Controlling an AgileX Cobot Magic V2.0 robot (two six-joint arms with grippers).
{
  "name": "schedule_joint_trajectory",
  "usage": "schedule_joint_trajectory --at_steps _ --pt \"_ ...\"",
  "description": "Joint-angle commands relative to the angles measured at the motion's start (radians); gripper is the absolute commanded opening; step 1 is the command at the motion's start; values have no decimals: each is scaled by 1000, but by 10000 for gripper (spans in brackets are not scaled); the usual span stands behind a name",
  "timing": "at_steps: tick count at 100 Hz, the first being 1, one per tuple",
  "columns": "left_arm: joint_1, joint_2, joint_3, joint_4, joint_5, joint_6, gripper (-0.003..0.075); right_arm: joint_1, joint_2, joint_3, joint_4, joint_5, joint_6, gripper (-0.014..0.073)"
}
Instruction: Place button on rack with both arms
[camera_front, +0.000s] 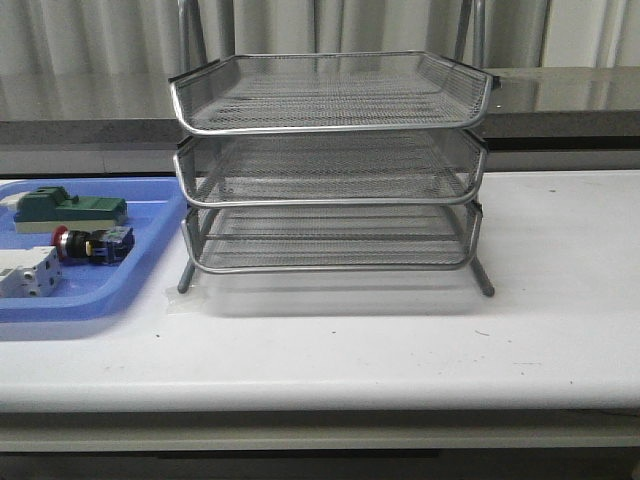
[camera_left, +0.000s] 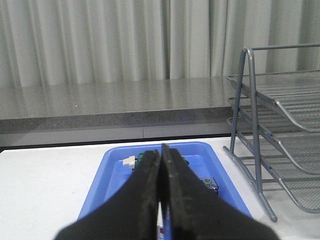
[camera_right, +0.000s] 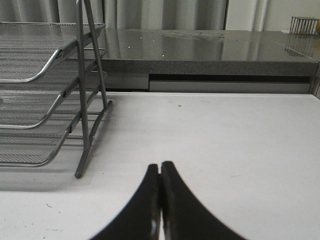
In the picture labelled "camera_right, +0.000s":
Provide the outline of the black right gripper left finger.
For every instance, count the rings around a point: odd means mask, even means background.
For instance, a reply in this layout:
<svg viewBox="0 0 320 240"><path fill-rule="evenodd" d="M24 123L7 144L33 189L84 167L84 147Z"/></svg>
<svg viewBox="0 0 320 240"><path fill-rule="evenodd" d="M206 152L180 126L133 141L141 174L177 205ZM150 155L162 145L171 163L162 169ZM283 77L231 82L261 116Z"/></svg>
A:
<svg viewBox="0 0 320 240"><path fill-rule="evenodd" d="M93 240L158 240L160 175L150 164L139 187L119 214Z"/></svg>

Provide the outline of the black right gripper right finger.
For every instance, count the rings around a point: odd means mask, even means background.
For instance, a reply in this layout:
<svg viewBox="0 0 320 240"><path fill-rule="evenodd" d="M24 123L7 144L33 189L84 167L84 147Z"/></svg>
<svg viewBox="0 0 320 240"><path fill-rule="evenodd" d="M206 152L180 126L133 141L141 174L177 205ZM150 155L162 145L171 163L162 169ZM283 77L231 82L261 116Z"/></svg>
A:
<svg viewBox="0 0 320 240"><path fill-rule="evenodd" d="M196 198L171 161L161 164L162 217L166 240L243 240Z"/></svg>

